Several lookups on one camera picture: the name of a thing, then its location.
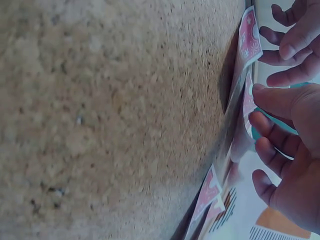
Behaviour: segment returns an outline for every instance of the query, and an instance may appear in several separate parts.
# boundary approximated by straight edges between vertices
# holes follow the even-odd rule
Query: teal object
[[[302,86],[307,85],[307,84],[309,84],[309,82],[295,84],[295,85],[292,85],[290,88],[291,89],[299,88],[299,87],[302,87]],[[298,134],[297,131],[292,129],[290,126],[288,126],[287,124],[283,123],[282,121],[280,121],[280,120],[278,120],[278,119],[266,114],[262,109],[257,107],[254,111],[262,112],[265,116],[267,116],[269,119],[271,119],[274,123],[278,124],[281,128],[287,130],[288,132],[293,133],[293,134]],[[257,141],[261,137],[260,134],[257,132],[257,130],[254,127],[252,127],[252,136],[253,136],[253,139],[255,141]]]

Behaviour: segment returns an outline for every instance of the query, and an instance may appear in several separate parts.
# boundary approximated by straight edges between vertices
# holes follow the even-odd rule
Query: barcode
[[[253,226],[250,230],[250,240],[306,240],[307,238],[300,238],[290,236],[282,232],[274,231],[262,226]]]

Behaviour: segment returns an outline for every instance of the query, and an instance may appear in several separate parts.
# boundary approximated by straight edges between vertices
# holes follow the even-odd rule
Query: finger
[[[260,27],[260,34],[271,44],[279,46],[281,40],[285,36],[284,32],[273,31],[271,28],[267,26]]]
[[[286,118],[283,118],[283,117],[280,117],[280,116],[276,116],[270,112],[267,112],[268,115],[270,115],[271,117],[275,118],[275,119],[278,119],[279,121],[285,123],[286,125],[288,125],[290,128],[296,130],[296,127],[294,125],[294,123],[292,122],[292,120],[289,120],[289,119],[286,119]]]
[[[282,129],[259,111],[250,114],[249,120],[261,136],[267,138],[279,151],[290,157],[296,155],[301,143],[298,135]]]
[[[267,113],[292,120],[292,108],[295,100],[303,92],[301,88],[268,88],[254,84],[252,88],[254,103]]]
[[[272,66],[296,66],[304,62],[304,60],[312,53],[310,48],[302,49],[296,55],[288,60],[284,60],[278,50],[264,50],[260,62]]]
[[[282,11],[282,8],[279,5],[273,4],[271,9],[274,20],[286,27],[290,27],[298,21],[294,14],[293,8]]]
[[[286,87],[304,83],[315,78],[319,73],[320,55],[311,53],[303,63],[285,71],[270,75],[266,82],[271,87]]]
[[[283,37],[279,52],[284,60],[292,58],[302,49],[308,47],[320,35],[318,19],[320,7],[310,7],[304,16]]]
[[[266,137],[261,137],[256,141],[255,150],[262,162],[281,179],[286,175],[293,162],[275,150]]]
[[[258,196],[270,207],[276,208],[275,192],[277,187],[263,170],[255,170],[252,174],[254,189]]]

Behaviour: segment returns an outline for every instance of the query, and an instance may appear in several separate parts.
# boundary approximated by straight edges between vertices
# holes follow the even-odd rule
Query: paper
[[[199,218],[199,216],[204,212],[204,210],[215,200],[215,198],[219,196],[221,192],[222,188],[218,182],[215,167],[212,164],[202,184],[201,191],[187,230],[187,235],[192,224]]]
[[[251,6],[245,10],[239,28],[238,48],[229,99],[241,77],[241,73],[262,55],[263,50],[260,43],[255,8]]]

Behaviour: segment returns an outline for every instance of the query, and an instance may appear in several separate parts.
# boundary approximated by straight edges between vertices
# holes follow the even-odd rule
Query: hand
[[[294,66],[267,78],[271,87],[286,87],[308,82],[320,72],[320,0],[295,0],[287,11],[272,5],[273,18],[290,27],[287,33],[263,26],[260,34],[279,50],[265,50],[259,59],[273,66]]]
[[[257,106],[298,132],[285,131],[261,112],[251,113],[250,122],[262,136],[256,142],[256,152],[282,179],[276,187],[264,171],[256,170],[252,174],[255,190],[271,208],[319,234],[320,85],[280,89],[255,84],[253,98]]]

